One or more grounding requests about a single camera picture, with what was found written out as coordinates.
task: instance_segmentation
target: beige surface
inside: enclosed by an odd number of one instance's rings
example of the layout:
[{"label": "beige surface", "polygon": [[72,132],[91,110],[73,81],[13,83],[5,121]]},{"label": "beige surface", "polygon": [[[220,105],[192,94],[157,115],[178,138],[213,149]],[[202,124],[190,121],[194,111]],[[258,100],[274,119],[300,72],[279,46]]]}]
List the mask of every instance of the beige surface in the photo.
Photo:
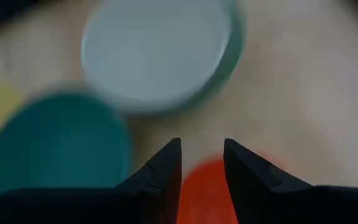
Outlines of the beige surface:
[{"label": "beige surface", "polygon": [[[0,77],[27,96],[82,80],[93,0],[67,0],[0,28]],[[358,12],[341,0],[248,0],[247,48],[220,94],[173,118],[132,120],[137,167],[183,139],[187,173],[224,138],[313,184],[358,185]]]}]

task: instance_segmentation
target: orange circle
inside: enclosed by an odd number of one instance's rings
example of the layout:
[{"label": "orange circle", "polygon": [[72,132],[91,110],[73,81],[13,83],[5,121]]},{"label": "orange circle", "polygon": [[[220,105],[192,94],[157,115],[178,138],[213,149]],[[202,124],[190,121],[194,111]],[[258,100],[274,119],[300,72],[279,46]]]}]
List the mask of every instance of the orange circle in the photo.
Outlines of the orange circle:
[{"label": "orange circle", "polygon": [[178,224],[237,224],[223,159],[198,166],[181,187]]}]

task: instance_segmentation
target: table surface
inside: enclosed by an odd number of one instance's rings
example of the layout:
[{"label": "table surface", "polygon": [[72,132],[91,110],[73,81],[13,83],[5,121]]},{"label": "table surface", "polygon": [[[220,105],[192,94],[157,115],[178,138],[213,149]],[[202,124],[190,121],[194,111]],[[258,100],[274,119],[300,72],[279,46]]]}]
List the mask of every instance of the table surface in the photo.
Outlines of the table surface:
[{"label": "table surface", "polygon": [[[0,78],[26,97],[83,82],[81,38],[98,4],[66,0],[0,27]],[[233,138],[311,184],[358,186],[358,9],[342,0],[247,0],[239,10],[246,50],[224,89],[194,110],[128,121],[134,170],[181,137],[187,174]]]}]

